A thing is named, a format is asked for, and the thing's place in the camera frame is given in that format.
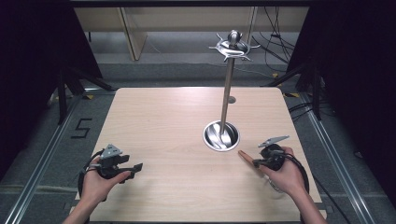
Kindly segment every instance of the forearm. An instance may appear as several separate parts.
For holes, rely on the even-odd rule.
[[[294,200],[306,224],[327,223],[323,215],[319,212],[311,196],[304,190],[300,189],[293,192],[290,197]]]
[[[94,202],[80,201],[64,221],[64,224],[83,224],[90,217],[96,206],[97,203]]]

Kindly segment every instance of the aluminum rail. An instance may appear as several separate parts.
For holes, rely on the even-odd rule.
[[[302,96],[303,103],[309,103],[306,93],[300,93],[300,95]],[[322,122],[316,119],[312,111],[308,112],[308,116],[315,128],[315,131],[318,134],[320,142],[325,148],[325,151],[330,159],[330,162],[332,163],[332,166],[334,167],[335,172],[338,175],[338,178],[340,179],[341,185],[346,191],[346,195],[348,196],[356,214],[358,215],[359,220],[361,223],[375,223],[373,215],[370,213],[366,201],[364,201],[360,191],[349,175],[347,168],[335,149],[334,144],[332,143],[330,136],[327,134]]]
[[[37,188],[38,183],[40,182],[43,174],[47,170],[47,167],[50,164],[50,161],[53,157],[53,154],[56,151],[57,146],[59,145],[63,135],[65,128],[70,122],[70,118],[76,109],[78,102],[81,100],[81,95],[80,96],[75,96],[75,98],[72,99],[70,106],[69,106],[69,113],[67,114],[66,118],[64,119],[64,122],[62,122],[58,127],[56,128],[53,136],[49,140],[49,144],[47,145],[43,155],[40,158],[40,161],[38,162],[37,166],[35,167],[32,175],[30,176],[28,182],[24,186],[20,197],[18,200],[15,202],[13,207],[11,208],[6,223],[7,224],[14,224],[14,223],[20,223],[21,219],[26,212],[26,209],[32,201],[33,196],[35,195],[35,190]]]

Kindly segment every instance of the metal stand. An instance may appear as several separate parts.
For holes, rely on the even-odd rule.
[[[227,74],[224,85],[224,96],[221,110],[221,120],[213,121],[204,128],[203,138],[205,143],[216,151],[228,151],[235,148],[239,143],[239,131],[231,123],[226,122],[228,103],[230,100],[230,90],[233,80],[233,66],[235,58],[248,58],[251,46],[241,40],[242,35],[232,30],[227,40],[223,40],[219,35],[219,43],[210,49],[217,49],[225,56],[227,62]]]

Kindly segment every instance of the metal bowl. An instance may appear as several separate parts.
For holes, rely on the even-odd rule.
[[[205,144],[216,151],[229,151],[239,143],[239,131],[229,122],[225,122],[224,133],[220,134],[220,120],[209,123],[203,132]]]

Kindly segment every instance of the vr controller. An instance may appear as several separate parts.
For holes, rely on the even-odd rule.
[[[264,165],[271,170],[279,170],[283,162],[285,162],[285,150],[277,144],[272,144],[265,147],[260,154],[262,155],[262,160],[253,160],[253,165],[259,168],[260,165]]]
[[[111,179],[124,171],[131,171],[131,174],[125,179],[128,180],[133,179],[134,174],[142,170],[143,163],[139,163],[132,168],[119,168],[118,165],[127,162],[130,157],[129,155],[121,156],[120,154],[122,154],[122,151],[111,144],[103,150],[98,162],[99,165],[96,166],[98,174],[102,178]]]
[[[84,183],[84,176],[90,170],[96,170],[96,172],[104,179],[111,179],[114,176],[124,172],[124,171],[131,171],[131,174],[120,184],[125,183],[126,180],[134,178],[134,174],[140,172],[143,167],[143,163],[139,163],[132,168],[119,168],[119,164],[125,163],[129,160],[129,155],[121,156],[122,151],[109,144],[107,148],[104,148],[101,151],[96,152],[91,159],[85,164],[83,170],[79,173],[78,177],[78,194],[81,196],[82,187]],[[91,164],[91,161],[100,156],[99,162]]]

